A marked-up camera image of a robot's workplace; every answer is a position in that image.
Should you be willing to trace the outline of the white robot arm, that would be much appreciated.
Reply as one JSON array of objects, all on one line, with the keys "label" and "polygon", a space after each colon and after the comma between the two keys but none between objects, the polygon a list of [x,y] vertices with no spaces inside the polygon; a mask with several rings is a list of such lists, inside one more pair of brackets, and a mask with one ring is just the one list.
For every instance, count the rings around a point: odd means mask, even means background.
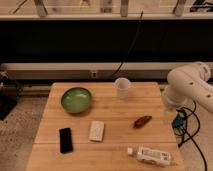
[{"label": "white robot arm", "polygon": [[204,62],[194,62],[172,69],[167,75],[168,85],[162,92],[164,123],[171,124],[176,110],[183,107],[188,99],[201,105],[213,114],[213,86],[210,67]]}]

